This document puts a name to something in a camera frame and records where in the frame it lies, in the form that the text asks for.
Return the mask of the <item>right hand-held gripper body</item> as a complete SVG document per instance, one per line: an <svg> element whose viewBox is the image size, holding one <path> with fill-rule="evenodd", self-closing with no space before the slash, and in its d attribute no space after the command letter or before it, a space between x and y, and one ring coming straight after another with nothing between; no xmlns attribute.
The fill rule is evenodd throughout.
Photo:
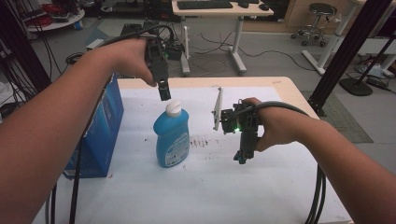
<svg viewBox="0 0 396 224"><path fill-rule="evenodd" d="M218 88L218 97L212 111L214 130L221 127L224 134L240 132L238 153L253 153L258 140L258 117L253 105L239 100L231 109L222 109L223 88Z"/></svg>

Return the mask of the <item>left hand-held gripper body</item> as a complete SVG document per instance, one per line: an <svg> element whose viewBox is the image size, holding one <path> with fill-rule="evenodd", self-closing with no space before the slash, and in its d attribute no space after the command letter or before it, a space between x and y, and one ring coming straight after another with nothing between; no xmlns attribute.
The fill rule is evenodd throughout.
<svg viewBox="0 0 396 224"><path fill-rule="evenodd" d="M166 82L168 80L168 68L163 45L160 40L149 39L147 41L145 57L154 81Z"/></svg>

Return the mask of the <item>blue bottle with white cap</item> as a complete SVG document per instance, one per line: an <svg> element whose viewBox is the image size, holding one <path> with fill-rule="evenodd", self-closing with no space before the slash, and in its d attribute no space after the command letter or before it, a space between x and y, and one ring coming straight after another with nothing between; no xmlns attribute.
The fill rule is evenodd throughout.
<svg viewBox="0 0 396 224"><path fill-rule="evenodd" d="M183 162L189 155L189 114L180 101L169 103L153 125L157 134L156 155L162 168Z"/></svg>

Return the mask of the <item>person's left hand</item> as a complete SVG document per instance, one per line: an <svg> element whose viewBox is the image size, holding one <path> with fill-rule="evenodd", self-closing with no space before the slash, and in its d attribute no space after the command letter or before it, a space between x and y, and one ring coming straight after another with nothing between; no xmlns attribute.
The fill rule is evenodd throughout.
<svg viewBox="0 0 396 224"><path fill-rule="evenodd" d="M156 87L153 75L145 61L147 40L127 39L102 47L109 57L109 70L129 77L137 77Z"/></svg>

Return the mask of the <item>person's right hand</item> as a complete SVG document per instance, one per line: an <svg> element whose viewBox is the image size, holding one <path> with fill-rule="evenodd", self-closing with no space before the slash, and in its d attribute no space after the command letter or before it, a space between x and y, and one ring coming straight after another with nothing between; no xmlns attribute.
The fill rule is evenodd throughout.
<svg viewBox="0 0 396 224"><path fill-rule="evenodd" d="M305 119L305 115L298 112L274 106L260 108L258 117L264 129L256 144L256 150L260 152L272 146L298 141L298 126L301 119Z"/></svg>

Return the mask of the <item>white paper table cover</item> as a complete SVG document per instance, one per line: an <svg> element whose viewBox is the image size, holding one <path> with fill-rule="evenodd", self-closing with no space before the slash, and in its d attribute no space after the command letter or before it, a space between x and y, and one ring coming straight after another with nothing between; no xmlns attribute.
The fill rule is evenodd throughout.
<svg viewBox="0 0 396 224"><path fill-rule="evenodd" d="M271 147L244 164L234 160L238 133L214 126L219 96L230 108L254 96L277 101L272 87L173 88L190 115L190 153L162 168L153 123L165 109L154 89L123 89L124 114L105 178L79 183L77 224L304 224L317 164L299 143Z"/></svg>

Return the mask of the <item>black keyboard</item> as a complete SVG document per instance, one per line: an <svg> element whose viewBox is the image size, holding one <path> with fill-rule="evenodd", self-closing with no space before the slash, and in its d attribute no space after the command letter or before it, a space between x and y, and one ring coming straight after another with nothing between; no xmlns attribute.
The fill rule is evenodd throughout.
<svg viewBox="0 0 396 224"><path fill-rule="evenodd" d="M177 1L179 9L217 9L232 8L233 5L229 1L224 0L199 0L199 1Z"/></svg>

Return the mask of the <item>blue cardboard box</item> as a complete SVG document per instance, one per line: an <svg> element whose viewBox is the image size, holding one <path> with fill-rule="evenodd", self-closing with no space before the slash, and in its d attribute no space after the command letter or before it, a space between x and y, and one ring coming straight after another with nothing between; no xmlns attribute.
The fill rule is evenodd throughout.
<svg viewBox="0 0 396 224"><path fill-rule="evenodd" d="M117 77L113 75L103 89L92 115L88 130L83 134L81 147L64 168L63 175L73 179L76 173L78 150L81 148L81 178L106 177L116 145L124 107Z"/></svg>

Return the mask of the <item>grey-green floor mat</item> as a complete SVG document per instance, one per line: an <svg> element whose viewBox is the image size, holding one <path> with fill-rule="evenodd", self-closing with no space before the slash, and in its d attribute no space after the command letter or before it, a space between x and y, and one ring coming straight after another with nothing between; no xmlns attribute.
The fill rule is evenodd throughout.
<svg viewBox="0 0 396 224"><path fill-rule="evenodd" d="M350 142L372 143L372 138L347 111L338 98L331 93L324 106L317 113L320 119L329 122Z"/></svg>

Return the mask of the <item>round white table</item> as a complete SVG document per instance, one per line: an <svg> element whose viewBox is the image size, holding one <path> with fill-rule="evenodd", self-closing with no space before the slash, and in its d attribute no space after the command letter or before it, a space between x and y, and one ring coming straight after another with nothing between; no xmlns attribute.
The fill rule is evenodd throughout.
<svg viewBox="0 0 396 224"><path fill-rule="evenodd" d="M81 30L83 28L82 18L85 16L85 10L82 8L78 9L78 14L70 14L67 19L52 19L51 23L42 25L39 23L33 23L27 27L29 32L44 32L55 29L72 26L75 30Z"/></svg>

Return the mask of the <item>black stand with round base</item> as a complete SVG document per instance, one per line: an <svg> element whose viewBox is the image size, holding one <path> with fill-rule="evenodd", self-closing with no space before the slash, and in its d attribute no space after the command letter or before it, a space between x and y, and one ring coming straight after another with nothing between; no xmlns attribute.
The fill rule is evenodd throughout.
<svg viewBox="0 0 396 224"><path fill-rule="evenodd" d="M363 83L363 80L367 77L369 72L373 69L373 67L377 64L378 60L384 55L385 51L392 44L394 39L396 38L396 32L391 36L391 38L387 41L384 47L379 51L377 56L370 61L370 63L366 66L366 69L361 74L359 79L354 77L342 78L339 80L339 85L348 93L355 96L369 96L373 93L373 90Z"/></svg>

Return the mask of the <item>thick black metal stand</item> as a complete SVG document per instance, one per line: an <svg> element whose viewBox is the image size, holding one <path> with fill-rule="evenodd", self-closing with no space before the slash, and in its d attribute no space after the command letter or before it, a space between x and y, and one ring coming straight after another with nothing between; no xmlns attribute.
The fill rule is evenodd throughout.
<svg viewBox="0 0 396 224"><path fill-rule="evenodd" d="M308 103L318 115L352 59L391 5L396 5L396 0L366 0L363 4L340 48L308 98Z"/></svg>

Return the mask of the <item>black round stool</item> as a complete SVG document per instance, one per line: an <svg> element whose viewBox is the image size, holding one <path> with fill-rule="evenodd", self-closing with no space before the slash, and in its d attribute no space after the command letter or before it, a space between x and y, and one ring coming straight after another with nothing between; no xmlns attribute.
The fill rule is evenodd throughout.
<svg viewBox="0 0 396 224"><path fill-rule="evenodd" d="M326 46L324 28L337 13L337 8L326 3L312 3L309 5L309 12L315 16L314 21L311 24L301 26L290 38L296 39L303 36L302 46L307 46L314 41L324 48Z"/></svg>

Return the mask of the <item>white desk frame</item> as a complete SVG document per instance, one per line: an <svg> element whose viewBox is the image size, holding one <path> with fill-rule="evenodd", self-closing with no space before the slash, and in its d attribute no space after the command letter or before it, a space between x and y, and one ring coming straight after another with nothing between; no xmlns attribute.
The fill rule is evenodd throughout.
<svg viewBox="0 0 396 224"><path fill-rule="evenodd" d="M359 7L363 7L366 1L367 0L346 0L346 9L337 16L337 18L340 20L339 24L333 32L332 37L326 44L324 51L322 52L318 60L315 60L314 57L307 50L302 51L302 54L320 75L323 75L325 73L324 65L329 60L330 56L333 53L336 53L336 51L341 48L341 44L345 39L345 37L343 36L343 32L345 31L347 25L349 24L349 21L355 14L355 11ZM380 49L384 47L385 44L386 40L384 38L367 38L362 44L360 50L358 51L358 54L379 54ZM381 63L380 71L384 74L385 77L392 76L392 73L389 71L389 67L396 60L396 39L385 50L385 55L386 58L385 61Z"/></svg>

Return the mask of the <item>black metal frame post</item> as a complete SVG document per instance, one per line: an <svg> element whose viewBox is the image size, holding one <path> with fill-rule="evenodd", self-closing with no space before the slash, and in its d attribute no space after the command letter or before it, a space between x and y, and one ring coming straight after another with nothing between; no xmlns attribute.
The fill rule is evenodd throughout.
<svg viewBox="0 0 396 224"><path fill-rule="evenodd" d="M30 45L25 29L13 13L8 0L0 0L0 38L16 56L21 68L38 92L46 89L51 80Z"/></svg>

